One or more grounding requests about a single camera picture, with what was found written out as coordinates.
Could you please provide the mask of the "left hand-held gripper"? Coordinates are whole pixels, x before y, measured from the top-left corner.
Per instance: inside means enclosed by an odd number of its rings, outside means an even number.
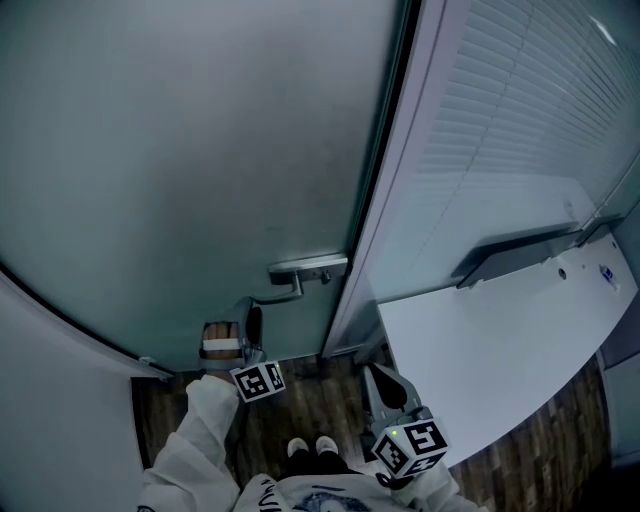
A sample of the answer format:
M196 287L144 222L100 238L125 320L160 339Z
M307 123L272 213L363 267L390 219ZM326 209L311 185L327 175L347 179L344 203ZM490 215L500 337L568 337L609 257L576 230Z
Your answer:
M200 356L201 339L199 347L200 368L207 371L227 371L245 403L284 391L286 386L279 363L269 361L263 348L262 309L254 303L252 298L244 297L229 310L207 322L205 326L222 321L238 323L242 356L230 360L202 359Z

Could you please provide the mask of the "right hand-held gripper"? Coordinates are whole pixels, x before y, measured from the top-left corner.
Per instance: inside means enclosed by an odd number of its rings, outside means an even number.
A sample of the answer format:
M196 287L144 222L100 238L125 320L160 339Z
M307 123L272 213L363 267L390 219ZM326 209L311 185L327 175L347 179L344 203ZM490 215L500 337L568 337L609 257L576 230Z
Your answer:
M379 461L386 480L410 480L433 468L450 448L435 418L409 380L377 363L361 370L366 415L361 444L367 462Z

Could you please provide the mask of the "person's left hand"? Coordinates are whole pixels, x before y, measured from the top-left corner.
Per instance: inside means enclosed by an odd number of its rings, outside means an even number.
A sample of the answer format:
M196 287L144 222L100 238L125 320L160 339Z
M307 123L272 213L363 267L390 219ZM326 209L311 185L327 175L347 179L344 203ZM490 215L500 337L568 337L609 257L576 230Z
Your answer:
M200 356L205 360L230 360L242 356L237 322L207 324L203 331Z

